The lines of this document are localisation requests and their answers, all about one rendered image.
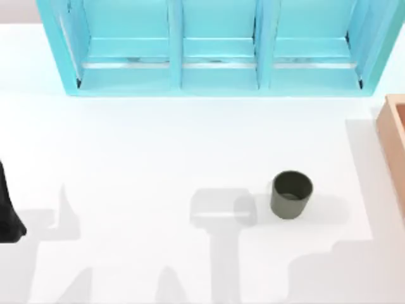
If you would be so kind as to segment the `light blue rack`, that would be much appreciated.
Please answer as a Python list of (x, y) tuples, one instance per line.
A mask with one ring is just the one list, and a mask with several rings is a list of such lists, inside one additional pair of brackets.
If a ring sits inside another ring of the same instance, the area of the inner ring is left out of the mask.
[(70, 96), (370, 96), (405, 0), (35, 0)]

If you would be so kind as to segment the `dark grey-green cup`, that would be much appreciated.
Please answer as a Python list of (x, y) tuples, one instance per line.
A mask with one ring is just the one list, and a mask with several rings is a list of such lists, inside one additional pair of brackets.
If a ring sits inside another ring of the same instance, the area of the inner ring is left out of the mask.
[(298, 218), (313, 194), (312, 180), (296, 170), (277, 174), (271, 183), (270, 208), (281, 219)]

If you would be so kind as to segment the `salmon-coloured shallow box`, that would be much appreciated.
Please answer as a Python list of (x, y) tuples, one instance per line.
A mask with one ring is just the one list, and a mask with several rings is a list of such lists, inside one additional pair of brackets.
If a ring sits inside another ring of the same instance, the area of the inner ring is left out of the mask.
[(405, 94), (388, 94), (376, 119), (377, 132), (405, 221)]

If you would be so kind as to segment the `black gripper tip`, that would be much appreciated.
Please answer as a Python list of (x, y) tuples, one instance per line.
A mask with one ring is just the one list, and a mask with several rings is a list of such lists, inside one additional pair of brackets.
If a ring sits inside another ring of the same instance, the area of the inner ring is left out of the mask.
[(27, 228), (11, 202), (3, 163), (0, 161), (0, 244), (17, 243), (26, 234)]

